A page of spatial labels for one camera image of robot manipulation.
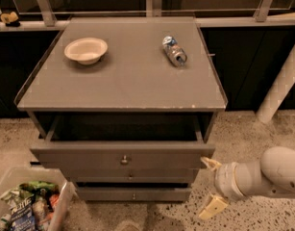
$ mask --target bowl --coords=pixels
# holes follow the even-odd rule
[[[99,38],[80,38],[70,42],[64,55],[83,65],[95,64],[107,52],[108,45]]]

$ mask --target bottom drawer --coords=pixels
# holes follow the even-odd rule
[[[141,188],[77,188],[77,195],[82,200],[90,201],[173,201],[185,202],[191,193],[191,188],[182,189],[141,189]]]

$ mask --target terrazzo floor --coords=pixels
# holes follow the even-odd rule
[[[28,118],[0,119],[0,178],[9,167],[30,165],[35,158],[29,146],[37,136]],[[220,113],[209,143],[216,146],[213,159],[221,163],[252,161],[277,145],[295,149],[295,111],[278,111],[267,125],[253,112]],[[212,173],[201,170],[192,187],[182,204],[84,202],[75,195],[63,231],[295,230],[295,199],[255,196],[203,221],[198,213],[214,192]]]

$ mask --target white container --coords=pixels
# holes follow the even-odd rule
[[[60,199],[50,222],[48,231],[61,230],[73,192],[70,184],[64,179],[58,169],[44,169],[43,167],[12,167],[0,181],[0,195],[21,183],[29,181],[47,181],[59,185]],[[0,218],[10,213],[9,205],[0,200]]]
[[[107,50],[107,43],[99,38],[80,38],[65,47],[64,55],[70,60],[89,65],[97,63]]]

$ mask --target drawer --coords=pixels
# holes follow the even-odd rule
[[[208,144],[149,141],[40,141],[31,151],[44,167],[91,173],[97,169],[201,168]]]
[[[199,169],[149,168],[149,169],[71,169],[62,171],[72,182],[119,183],[193,183]]]
[[[91,201],[187,201],[190,188],[184,189],[123,189],[123,188],[77,188],[77,195],[82,200]]]

